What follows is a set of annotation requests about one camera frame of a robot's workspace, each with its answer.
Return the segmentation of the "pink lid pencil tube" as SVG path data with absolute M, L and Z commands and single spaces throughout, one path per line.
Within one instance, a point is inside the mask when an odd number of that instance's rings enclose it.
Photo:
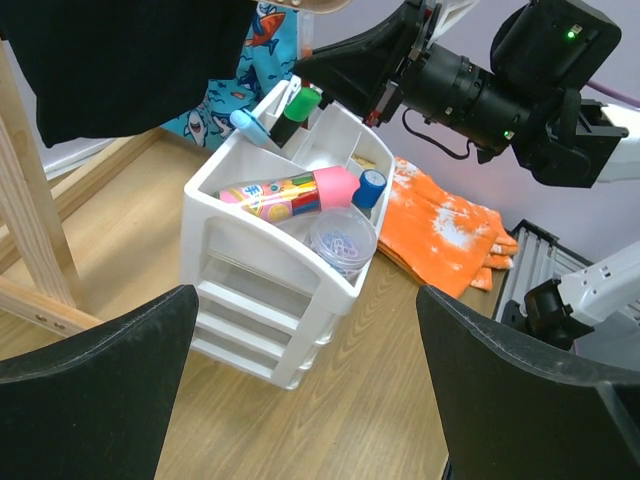
M 360 186 L 342 166 L 326 167 L 277 180 L 254 181 L 225 187 L 218 200 L 270 224 L 295 216 L 347 208 Z

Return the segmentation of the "black green highlighter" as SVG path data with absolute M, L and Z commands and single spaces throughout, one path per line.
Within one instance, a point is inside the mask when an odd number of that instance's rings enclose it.
M 321 100 L 321 93 L 310 87 L 302 87 L 272 126 L 270 130 L 271 140 L 279 148 L 283 148 L 296 131 L 308 120 Z

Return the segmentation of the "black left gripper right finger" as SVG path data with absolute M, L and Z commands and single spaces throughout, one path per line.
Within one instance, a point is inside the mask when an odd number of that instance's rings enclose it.
M 447 479 L 636 479 L 639 374 L 418 291 Z

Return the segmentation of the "blue cap clear tube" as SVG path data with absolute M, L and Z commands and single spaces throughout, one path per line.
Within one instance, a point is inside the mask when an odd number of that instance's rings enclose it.
M 378 170 L 366 169 L 359 178 L 359 188 L 352 197 L 352 204 L 367 218 L 387 186 L 387 178 Z

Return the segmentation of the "red pen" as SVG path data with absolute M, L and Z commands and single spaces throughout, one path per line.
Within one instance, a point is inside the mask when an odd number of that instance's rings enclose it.
M 314 39 L 314 14 L 300 11 L 298 14 L 298 58 L 312 54 Z

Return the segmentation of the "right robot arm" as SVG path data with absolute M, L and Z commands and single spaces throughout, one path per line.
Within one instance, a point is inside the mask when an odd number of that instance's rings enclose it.
M 406 1 L 364 33 L 314 50 L 294 73 L 371 128 L 415 112 L 488 163 L 511 150 L 546 186 L 639 176 L 639 110 L 582 96 L 620 28 L 582 1 L 530 1 L 496 32 L 482 68 L 438 43 L 468 1 Z

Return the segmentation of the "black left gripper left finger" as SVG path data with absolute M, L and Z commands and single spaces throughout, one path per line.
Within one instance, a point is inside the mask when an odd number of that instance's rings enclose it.
M 2 361 L 2 478 L 154 478 L 197 313 L 180 285 Z

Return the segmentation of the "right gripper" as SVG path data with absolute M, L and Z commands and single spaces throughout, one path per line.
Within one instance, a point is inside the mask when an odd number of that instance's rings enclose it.
M 439 1 L 404 1 L 378 26 L 298 60 L 294 74 L 378 127 L 398 110 L 403 85 L 417 75 L 439 20 Z

